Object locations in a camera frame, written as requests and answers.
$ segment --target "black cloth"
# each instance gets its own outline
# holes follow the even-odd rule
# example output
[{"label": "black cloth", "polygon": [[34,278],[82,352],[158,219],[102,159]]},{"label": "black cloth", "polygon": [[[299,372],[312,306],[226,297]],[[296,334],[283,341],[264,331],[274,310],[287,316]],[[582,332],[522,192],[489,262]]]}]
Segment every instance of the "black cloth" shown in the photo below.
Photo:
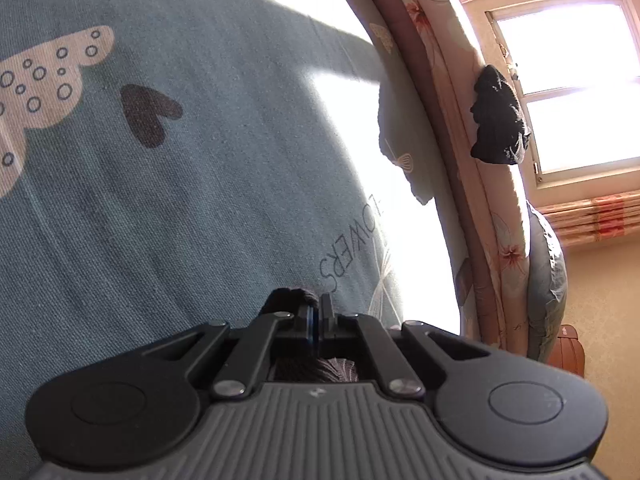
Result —
[{"label": "black cloth", "polygon": [[294,383],[357,383],[358,371],[353,361],[343,358],[280,358],[276,360],[274,380]]},{"label": "black cloth", "polygon": [[513,89],[495,66],[487,65],[474,90],[478,98],[471,112],[478,124],[478,140],[471,156],[489,164],[520,164],[529,132]]}]

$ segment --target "blue fabric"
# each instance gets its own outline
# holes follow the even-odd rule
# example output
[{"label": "blue fabric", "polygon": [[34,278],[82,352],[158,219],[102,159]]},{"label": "blue fabric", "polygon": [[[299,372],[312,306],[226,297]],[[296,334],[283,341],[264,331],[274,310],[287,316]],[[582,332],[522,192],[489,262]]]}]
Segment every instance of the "blue fabric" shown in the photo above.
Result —
[{"label": "blue fabric", "polygon": [[[0,198],[0,478],[36,464],[24,406],[55,375],[207,319],[246,324],[277,286],[366,309],[379,204],[307,74],[380,83],[387,127],[430,134],[415,89],[395,90],[372,44],[269,0],[0,3],[0,60],[99,25],[115,37],[81,69],[78,106],[25,131],[25,167]],[[182,107],[160,119],[156,148],[132,134],[126,85]],[[433,197],[426,177],[412,186]]]},{"label": "blue fabric", "polygon": [[566,266],[558,237],[531,204],[529,253],[529,350],[527,356],[546,362],[558,337],[567,294]]}]

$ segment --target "pillow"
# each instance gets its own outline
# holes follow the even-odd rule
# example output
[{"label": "pillow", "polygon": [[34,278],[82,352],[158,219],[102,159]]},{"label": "pillow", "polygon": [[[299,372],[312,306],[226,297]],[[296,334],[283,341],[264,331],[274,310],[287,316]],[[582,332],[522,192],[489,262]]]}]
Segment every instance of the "pillow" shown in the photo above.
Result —
[{"label": "pillow", "polygon": [[531,224],[529,254],[529,351],[527,357],[546,362],[562,323],[567,280],[560,242],[546,219],[527,202]]}]

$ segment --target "wall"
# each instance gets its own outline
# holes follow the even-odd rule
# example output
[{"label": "wall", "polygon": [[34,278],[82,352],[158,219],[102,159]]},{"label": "wall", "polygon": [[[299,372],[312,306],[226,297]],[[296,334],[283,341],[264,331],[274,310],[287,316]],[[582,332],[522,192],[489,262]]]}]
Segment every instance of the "wall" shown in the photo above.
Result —
[{"label": "wall", "polygon": [[640,478],[640,235],[565,254],[569,297],[564,322],[576,327],[585,375],[609,406],[609,427],[594,464],[613,480]]},{"label": "wall", "polygon": [[[503,74],[508,74],[507,65],[502,57],[502,53],[494,37],[493,29],[485,13],[489,10],[531,1],[535,0],[474,0],[464,5],[465,11],[478,37],[484,60],[488,64],[497,67]],[[640,30],[640,20],[638,20],[640,0],[629,1],[632,9],[636,11],[636,15],[634,16],[636,29]],[[625,173],[599,175],[597,178],[590,178],[588,180],[581,179],[575,182],[565,183],[562,186],[558,186],[557,184],[544,184],[539,187],[534,176],[533,160],[530,156],[530,150],[527,152],[524,162],[520,165],[520,173],[522,174],[525,190],[527,191],[527,198],[536,207],[631,191],[637,189],[638,183],[640,182],[640,168],[632,168],[632,171]]]}]

